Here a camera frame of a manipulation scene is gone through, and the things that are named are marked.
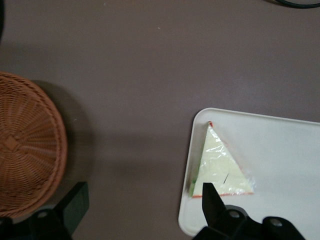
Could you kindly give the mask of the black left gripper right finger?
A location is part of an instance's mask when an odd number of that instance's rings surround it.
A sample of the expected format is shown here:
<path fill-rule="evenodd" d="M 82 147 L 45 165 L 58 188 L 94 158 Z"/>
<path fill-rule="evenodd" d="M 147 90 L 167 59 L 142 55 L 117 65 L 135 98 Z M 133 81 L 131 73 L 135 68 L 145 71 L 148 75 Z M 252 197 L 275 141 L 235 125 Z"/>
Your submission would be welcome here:
<path fill-rule="evenodd" d="M 226 211 L 226 206 L 212 183 L 203 183 L 202 211 L 207 225 L 212 227 Z"/>

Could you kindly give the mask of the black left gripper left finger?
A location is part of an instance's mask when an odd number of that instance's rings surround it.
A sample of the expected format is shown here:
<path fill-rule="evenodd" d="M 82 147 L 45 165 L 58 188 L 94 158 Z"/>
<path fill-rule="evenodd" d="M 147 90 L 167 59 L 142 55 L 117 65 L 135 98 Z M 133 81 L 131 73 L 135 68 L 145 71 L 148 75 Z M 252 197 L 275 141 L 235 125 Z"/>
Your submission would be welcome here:
<path fill-rule="evenodd" d="M 73 235 L 89 209 L 87 182 L 78 182 L 53 208 L 58 219 L 70 235 Z"/>

